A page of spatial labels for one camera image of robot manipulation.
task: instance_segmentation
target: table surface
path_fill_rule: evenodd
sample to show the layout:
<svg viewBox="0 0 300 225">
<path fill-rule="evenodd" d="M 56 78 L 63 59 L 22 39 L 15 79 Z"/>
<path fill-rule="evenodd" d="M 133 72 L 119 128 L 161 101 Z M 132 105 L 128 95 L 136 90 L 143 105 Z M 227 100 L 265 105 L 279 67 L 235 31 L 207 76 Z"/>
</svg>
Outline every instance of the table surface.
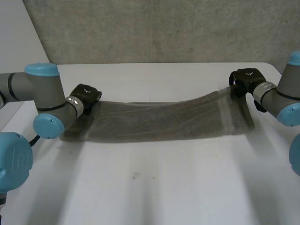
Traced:
<svg viewBox="0 0 300 225">
<path fill-rule="evenodd" d="M 228 86 L 238 68 L 266 63 L 60 65 L 65 94 L 79 83 L 103 100 L 174 102 Z M 300 177 L 288 159 L 298 127 L 284 127 L 247 102 L 255 130 L 238 136 L 126 144 L 39 140 L 28 180 L 8 193 L 3 224 L 293 225 L 300 221 Z M 26 102 L 2 130 L 35 136 Z"/>
</svg>

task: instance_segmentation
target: blue joint cap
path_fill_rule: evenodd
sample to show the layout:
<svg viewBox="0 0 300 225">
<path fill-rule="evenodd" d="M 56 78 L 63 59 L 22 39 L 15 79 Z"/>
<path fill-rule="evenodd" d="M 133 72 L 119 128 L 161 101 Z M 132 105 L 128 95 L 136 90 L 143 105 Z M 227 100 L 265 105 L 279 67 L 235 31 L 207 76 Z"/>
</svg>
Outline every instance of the blue joint cap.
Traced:
<svg viewBox="0 0 300 225">
<path fill-rule="evenodd" d="M 300 176 L 300 134 L 292 141 L 289 158 L 292 170 Z"/>
<path fill-rule="evenodd" d="M 35 117 L 33 129 L 42 138 L 54 139 L 65 131 L 65 126 L 56 116 L 42 113 Z"/>
<path fill-rule="evenodd" d="M 35 63 L 25 67 L 25 73 L 33 76 L 54 77 L 59 76 L 57 66 L 53 63 Z"/>
<path fill-rule="evenodd" d="M 292 66 L 300 66 L 300 51 L 293 52 L 287 63 Z"/>
<path fill-rule="evenodd" d="M 32 168 L 28 141 L 17 133 L 0 133 L 0 193 L 20 187 Z"/>
<path fill-rule="evenodd" d="M 300 103 L 295 103 L 282 109 L 277 115 L 277 120 L 288 127 L 300 125 Z"/>
</svg>

